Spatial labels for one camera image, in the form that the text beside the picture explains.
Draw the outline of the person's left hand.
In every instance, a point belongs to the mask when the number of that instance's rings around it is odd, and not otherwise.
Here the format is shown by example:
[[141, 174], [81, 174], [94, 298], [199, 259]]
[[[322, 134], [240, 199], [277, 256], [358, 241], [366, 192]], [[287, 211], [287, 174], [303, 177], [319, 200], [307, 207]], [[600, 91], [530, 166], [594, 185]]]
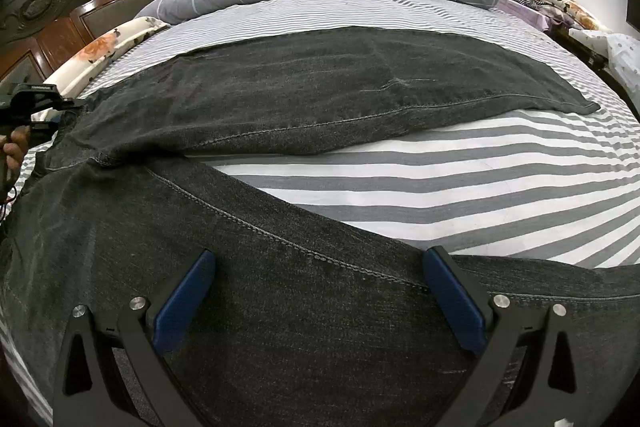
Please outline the person's left hand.
[[14, 129], [9, 135], [2, 135], [1, 148], [6, 156], [6, 168], [13, 178], [17, 178], [28, 152], [30, 127], [21, 126]]

